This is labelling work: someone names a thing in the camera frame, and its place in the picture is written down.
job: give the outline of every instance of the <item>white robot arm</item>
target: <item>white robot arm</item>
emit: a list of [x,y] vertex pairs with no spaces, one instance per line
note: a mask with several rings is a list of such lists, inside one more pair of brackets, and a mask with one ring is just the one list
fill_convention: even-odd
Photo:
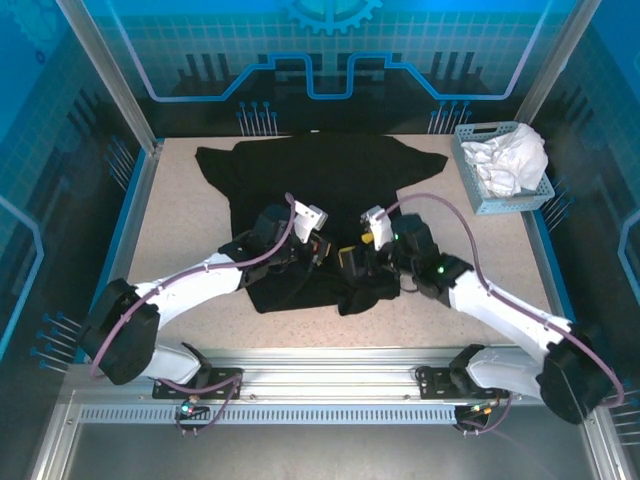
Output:
[[[197,265],[170,277],[133,286],[122,279],[111,282],[83,324],[80,347],[116,385],[138,376],[187,384],[203,366],[203,357],[190,345],[174,348],[156,344],[160,329],[209,299],[259,281],[272,267],[286,268],[301,255],[319,264],[328,253],[329,244],[314,233],[323,227],[326,213],[297,201],[293,208],[293,233],[288,238],[284,236],[289,211],[272,205],[260,215],[252,230]],[[265,255],[277,243],[282,246],[273,255]],[[118,320],[132,305],[139,306],[131,320],[110,340]]]
[[[465,349],[451,364],[452,381],[462,390],[466,386],[526,394],[575,424],[610,392],[615,375],[593,352],[606,352],[599,332],[537,309],[484,279],[469,263],[440,253],[429,227],[416,214],[391,221],[385,210],[375,207],[363,214],[362,222],[371,234],[367,247],[375,250],[378,268],[409,274],[423,295],[477,318],[522,348],[521,353],[481,345]],[[571,339],[586,344],[588,352]]]

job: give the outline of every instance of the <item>glass panel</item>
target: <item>glass panel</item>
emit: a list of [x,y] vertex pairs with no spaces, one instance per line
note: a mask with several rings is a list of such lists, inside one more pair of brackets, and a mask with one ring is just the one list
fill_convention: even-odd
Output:
[[18,479],[75,350],[56,315],[88,311],[140,148],[55,2],[0,13],[0,464]]
[[575,0],[90,0],[158,136],[510,120]]
[[614,412],[640,465],[640,4],[602,2],[534,127],[557,200],[543,210],[578,323],[599,325],[627,377]]

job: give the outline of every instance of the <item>crumpled white fabric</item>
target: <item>crumpled white fabric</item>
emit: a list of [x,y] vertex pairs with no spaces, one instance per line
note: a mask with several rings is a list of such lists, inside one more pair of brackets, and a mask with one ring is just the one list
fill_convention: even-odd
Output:
[[524,123],[484,143],[463,142],[462,149],[486,189],[484,196],[511,197],[523,189],[535,191],[549,163],[544,140]]

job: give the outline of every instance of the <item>pin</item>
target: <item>pin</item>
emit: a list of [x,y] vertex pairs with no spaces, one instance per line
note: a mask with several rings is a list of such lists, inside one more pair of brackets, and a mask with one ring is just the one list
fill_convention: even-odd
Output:
[[615,418],[615,417],[628,417],[629,415],[635,415],[637,413],[640,413],[640,411],[634,410],[633,412],[614,413],[614,414],[611,415],[611,417],[612,418]]
[[447,102],[441,101],[440,102],[440,108],[438,109],[438,114],[436,115],[436,123],[434,125],[434,130],[436,128],[438,128],[438,122],[440,121],[440,113],[442,112],[442,107],[444,107],[447,104]]
[[447,117],[449,116],[449,112],[447,110],[445,110],[444,112],[442,112],[442,120],[440,121],[440,128],[438,129],[438,134],[442,133],[442,126],[445,124],[445,122],[447,121]]
[[69,362],[65,362],[64,360],[60,360],[59,358],[52,357],[51,355],[47,355],[46,353],[39,352],[36,347],[31,347],[29,349],[29,355],[32,357],[41,356],[42,358],[46,358],[47,360],[53,360],[54,362],[64,363],[65,365],[69,365]]
[[58,320],[65,320],[66,322],[69,322],[71,325],[74,325],[74,326],[76,326],[76,327],[78,327],[78,328],[80,328],[80,327],[82,326],[82,325],[80,325],[79,323],[74,322],[74,321],[73,321],[73,320],[71,320],[70,318],[65,317],[65,316],[64,316],[64,313],[62,313],[62,312],[58,312],[58,313],[56,313],[56,318],[57,318]]
[[244,103],[244,102],[240,102],[240,103],[238,103],[238,105],[242,109],[242,116],[244,117],[245,130],[247,132],[247,135],[249,135],[249,122],[247,121],[247,111],[244,109],[244,107],[246,107],[247,104]]
[[109,157],[109,155],[107,155],[106,153],[104,154],[104,159],[111,167],[110,169],[111,176],[116,179],[116,182],[118,182],[118,185],[120,185],[122,189],[126,190],[127,180],[125,176],[122,174],[122,172],[120,172],[120,170],[118,170],[118,168],[116,167],[116,162],[111,157]]
[[264,112],[260,112],[258,114],[260,116],[260,121],[262,122],[262,135],[267,135],[267,124],[264,123],[264,117],[265,117],[265,113]]
[[247,113],[247,117],[249,117],[249,123],[251,124],[251,132],[253,136],[256,136],[256,125],[253,123],[253,112]]
[[63,352],[62,350],[58,350],[57,348],[55,348],[50,343],[47,343],[44,346],[44,351],[47,352],[47,353],[57,353],[58,355],[62,355],[62,356],[67,357],[67,358],[69,358],[71,360],[73,360],[73,358],[74,358],[73,355],[69,355],[68,353]]
[[616,426],[616,427],[626,427],[627,425],[638,425],[638,423],[640,423],[640,419],[636,420],[635,422],[614,423],[614,426]]
[[58,337],[62,337],[62,338],[66,338],[67,340],[69,340],[70,342],[76,343],[76,339],[70,337],[69,335],[66,335],[64,333],[62,333],[60,330],[58,330],[56,327],[52,327],[51,328],[51,333],[53,335],[56,335]]
[[109,169],[109,176],[111,176],[116,181],[116,183],[120,186],[121,189],[125,191],[127,190],[127,187],[123,185],[122,180],[120,180],[120,178],[114,173],[113,168]]
[[556,198],[551,199],[551,201],[545,203],[542,208],[544,208],[545,210],[549,210],[549,208],[552,208],[553,205],[555,205],[560,200],[562,200],[562,197],[564,197],[569,191],[571,191],[570,187],[565,188],[560,195],[558,195]]
[[564,212],[567,208],[569,208],[569,205],[571,205],[571,202],[565,202],[564,200],[559,204],[559,207],[553,211],[553,213],[550,213],[549,215],[547,215],[546,218],[546,224],[547,225],[551,225],[556,218],[558,218],[560,215],[562,215],[562,212]]
[[256,123],[258,124],[258,134],[260,134],[260,122],[258,121],[258,102],[251,102],[249,105],[251,105],[251,108],[253,108],[253,114],[254,117],[256,119]]
[[624,403],[620,404],[619,406],[620,407],[624,407],[625,405],[631,405],[632,407],[640,407],[640,400],[638,400],[636,397],[633,397],[628,402],[624,402]]
[[276,120],[276,118],[278,117],[278,114],[276,112],[271,112],[271,119],[273,120],[273,131],[276,134],[276,137],[278,136],[278,121]]
[[433,125],[433,119],[434,119],[434,118],[436,118],[436,114],[437,114],[437,113],[438,113],[438,112],[436,112],[435,110],[432,110],[432,111],[431,111],[431,120],[429,120],[429,126],[427,127],[427,133],[433,133],[433,132],[431,131],[431,125]]
[[60,372],[60,373],[67,373],[65,370],[62,370],[61,368],[58,367],[54,367],[53,365],[49,365],[47,362],[45,362],[44,360],[40,360],[40,368],[41,369],[45,369],[48,368],[49,370],[55,370],[56,372]]
[[131,167],[133,168],[136,164],[135,159],[131,156],[131,154],[129,153],[129,150],[127,150],[126,148],[124,148],[124,141],[118,141],[118,139],[116,138],[115,135],[113,135],[111,137],[113,139],[114,142],[116,142],[116,145],[118,145],[118,148],[120,149],[120,151],[122,152],[122,154],[127,158],[127,160],[129,160],[129,164],[131,165]]
[[122,148],[118,148],[117,152],[116,152],[116,149],[113,147],[113,144],[109,144],[108,148],[109,148],[109,151],[113,154],[113,156],[119,160],[118,165],[120,165],[120,167],[125,171],[125,173],[129,177],[133,175],[133,168],[131,168],[131,165],[129,164],[129,160],[127,159],[126,155],[122,151]]
[[[626,393],[625,393],[625,396],[626,396],[626,395],[633,395],[634,393],[638,393],[638,392],[640,392],[640,389],[631,390],[630,392],[626,392]],[[609,396],[608,396],[608,397],[606,397],[606,398],[607,398],[607,399],[609,399],[609,398],[616,398],[616,397],[617,397],[617,395],[609,395]]]
[[549,224],[549,220],[551,218],[553,218],[555,216],[556,213],[558,213],[560,210],[562,210],[562,208],[567,204],[567,202],[565,202],[564,200],[560,200],[557,204],[554,205],[553,208],[550,208],[544,212],[542,212],[542,215],[545,217],[545,222],[547,224]]
[[271,129],[271,115],[269,114],[269,102],[262,102],[262,106],[264,107],[264,111],[267,113],[267,124],[269,125],[269,135],[273,135],[273,130]]
[[45,340],[49,340],[50,342],[55,343],[56,345],[60,345],[62,347],[68,348],[70,350],[74,350],[75,351],[75,347],[72,347],[71,345],[67,345],[64,342],[61,342],[60,340],[56,340],[53,337],[50,337],[49,335],[45,335],[45,333],[42,330],[38,330],[36,332],[36,338],[41,340],[41,339],[45,339]]
[[240,125],[240,133],[243,137],[246,137],[244,134],[244,127],[242,126],[242,112],[236,112],[236,117],[238,118],[238,125]]
[[560,180],[558,180],[558,183],[556,183],[555,185],[553,185],[553,189],[556,190],[558,188],[558,186],[564,182],[567,179],[566,175],[563,175],[560,177]]
[[451,119],[453,118],[453,110],[456,108],[456,105],[458,105],[457,100],[451,102],[451,111],[449,112],[449,118],[447,119],[447,126],[444,128],[444,133],[449,131],[449,122],[451,122]]
[[43,321],[44,323],[53,323],[54,325],[57,325],[58,327],[62,328],[63,330],[66,330],[67,332],[71,332],[71,333],[76,334],[76,335],[78,334],[78,331],[77,331],[77,330],[74,330],[74,329],[73,329],[73,328],[71,328],[71,327],[67,327],[66,325],[64,325],[64,324],[62,324],[62,323],[60,323],[60,322],[56,322],[53,318],[51,318],[51,317],[49,316],[49,314],[48,314],[48,313],[45,313],[45,314],[42,316],[42,321]]
[[462,113],[460,114],[460,121],[459,121],[458,125],[460,125],[460,123],[462,123],[462,118],[464,117],[464,112],[467,111],[467,107],[469,105],[471,105],[471,102],[469,100],[465,100],[464,102],[462,102]]
[[456,110],[455,112],[453,112],[453,115],[456,117],[453,119],[453,123],[451,124],[451,132],[453,133],[456,130],[456,126],[458,125],[458,123],[460,122],[459,117],[460,117],[460,110]]
[[109,161],[109,164],[111,165],[111,169],[118,174],[118,176],[120,177],[120,180],[122,180],[122,183],[127,185],[129,183],[129,176],[124,171],[124,167],[120,164],[118,159],[109,157],[107,161]]
[[567,218],[569,216],[569,212],[564,212],[564,214],[556,221],[556,223],[554,223],[553,225],[551,225],[549,227],[549,233],[553,232],[553,230],[560,225],[560,223],[562,223],[562,220],[564,220],[565,218]]

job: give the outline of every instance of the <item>work table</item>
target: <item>work table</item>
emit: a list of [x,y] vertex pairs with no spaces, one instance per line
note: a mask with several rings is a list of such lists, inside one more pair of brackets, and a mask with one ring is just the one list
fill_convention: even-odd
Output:
[[[540,274],[520,214],[475,216],[451,155],[449,135],[396,135],[405,144],[447,155],[444,171],[398,191],[440,195],[458,207],[476,237],[483,272],[494,283],[548,309]],[[167,139],[153,181],[129,282],[176,273],[211,255],[231,239],[229,204],[203,177],[194,155],[200,146],[232,149],[246,138]],[[462,226],[445,207],[414,200],[402,207],[431,228],[441,251],[471,261]],[[341,317],[336,306],[257,313],[246,291],[217,297],[161,330],[164,341],[198,348],[446,347],[509,343],[479,321],[419,294],[402,292],[359,315]]]

